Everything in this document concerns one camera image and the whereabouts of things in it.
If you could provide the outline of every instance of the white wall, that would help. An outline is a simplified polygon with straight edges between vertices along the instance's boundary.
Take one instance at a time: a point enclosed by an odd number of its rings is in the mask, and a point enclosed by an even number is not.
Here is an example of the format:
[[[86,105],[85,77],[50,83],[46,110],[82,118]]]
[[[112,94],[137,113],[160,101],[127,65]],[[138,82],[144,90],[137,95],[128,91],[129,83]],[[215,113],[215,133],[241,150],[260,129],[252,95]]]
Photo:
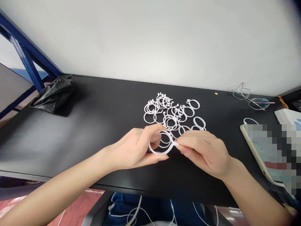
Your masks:
[[[301,85],[285,0],[0,0],[64,73],[277,95]]]

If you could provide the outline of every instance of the forearm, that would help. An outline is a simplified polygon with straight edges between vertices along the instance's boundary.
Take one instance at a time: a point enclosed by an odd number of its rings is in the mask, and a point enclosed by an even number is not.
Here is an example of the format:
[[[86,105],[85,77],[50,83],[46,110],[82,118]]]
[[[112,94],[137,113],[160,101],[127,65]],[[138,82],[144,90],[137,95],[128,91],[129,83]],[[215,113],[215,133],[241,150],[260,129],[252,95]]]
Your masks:
[[[100,151],[52,178],[10,210],[0,225],[47,225],[88,187],[112,172]]]
[[[292,216],[233,158],[229,175],[223,179],[251,226],[290,225]]]

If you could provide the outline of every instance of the glasses lens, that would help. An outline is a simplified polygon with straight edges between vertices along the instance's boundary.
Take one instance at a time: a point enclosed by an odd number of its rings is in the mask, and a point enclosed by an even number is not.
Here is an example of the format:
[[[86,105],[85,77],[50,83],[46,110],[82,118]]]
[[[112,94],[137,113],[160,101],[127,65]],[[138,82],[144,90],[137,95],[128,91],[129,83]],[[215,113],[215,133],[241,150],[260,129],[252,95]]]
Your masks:
[[[250,90],[246,88],[237,89],[233,92],[233,96],[237,99],[244,100],[250,96]]]
[[[253,98],[249,102],[249,106],[255,110],[262,110],[267,108],[270,105],[270,102],[264,98]]]

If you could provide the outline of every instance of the finger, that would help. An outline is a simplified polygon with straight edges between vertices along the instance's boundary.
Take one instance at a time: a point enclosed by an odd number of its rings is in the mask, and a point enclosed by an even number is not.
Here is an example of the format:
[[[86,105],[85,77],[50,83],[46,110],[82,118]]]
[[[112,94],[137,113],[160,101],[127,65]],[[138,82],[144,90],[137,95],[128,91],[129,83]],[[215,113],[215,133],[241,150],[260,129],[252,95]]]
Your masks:
[[[162,137],[162,135],[161,135],[160,132],[155,132],[155,133],[151,136],[150,142],[151,142],[151,143],[157,143],[158,141],[161,140],[161,137]]]
[[[197,140],[203,140],[208,144],[212,144],[217,138],[215,136],[210,136],[210,135],[200,135],[200,134],[186,134],[182,135],[180,137],[184,137],[186,139],[191,138],[192,140],[197,139]]]
[[[203,139],[195,137],[195,136],[193,136],[193,137],[182,137],[181,136],[177,139],[177,142],[180,145],[183,145],[183,146],[186,146],[186,147],[196,150],[200,154],[206,154],[207,150],[210,147],[210,144],[205,142]]]
[[[143,156],[143,158],[133,168],[155,164],[159,161],[164,161],[168,158],[169,157],[167,155],[156,155],[154,153],[148,153],[148,154],[145,154]]]
[[[152,135],[159,130],[167,131],[167,129],[161,124],[146,126],[137,142],[137,147],[146,151]]]
[[[185,133],[182,134],[184,137],[191,137],[191,136],[198,136],[198,137],[208,137],[208,138],[216,138],[215,135],[208,131],[200,131],[200,130],[191,130],[191,131],[186,131]]]
[[[158,141],[155,142],[155,143],[151,143],[151,144],[150,144],[150,147],[151,147],[153,150],[155,150],[157,147],[159,147],[159,144],[160,144],[160,140],[158,140]]]
[[[208,164],[206,163],[205,159],[203,156],[193,150],[192,148],[180,145],[176,146],[176,148],[187,158],[189,158],[196,166],[201,168],[204,171],[208,171],[209,167]]]

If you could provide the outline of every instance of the black desk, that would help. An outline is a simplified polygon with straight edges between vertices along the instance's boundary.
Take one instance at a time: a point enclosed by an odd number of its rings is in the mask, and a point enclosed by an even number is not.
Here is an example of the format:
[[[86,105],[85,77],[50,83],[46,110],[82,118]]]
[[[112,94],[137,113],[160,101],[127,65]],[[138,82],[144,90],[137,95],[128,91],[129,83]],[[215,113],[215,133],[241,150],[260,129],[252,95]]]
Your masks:
[[[221,138],[231,156],[241,160],[266,189],[275,191],[261,173],[239,126],[246,117],[277,124],[280,105],[253,110],[231,92],[125,80],[73,76],[76,89],[67,105],[52,115],[25,107],[0,130],[0,175],[47,181],[118,141],[134,127],[144,128],[144,106],[158,92],[175,103],[196,99],[195,116],[204,118],[208,131]],[[270,101],[279,101],[267,97]],[[182,125],[193,125],[193,118]],[[206,174],[173,149],[167,161],[113,172],[93,188],[163,198],[185,198],[205,204],[236,206],[222,181]]]

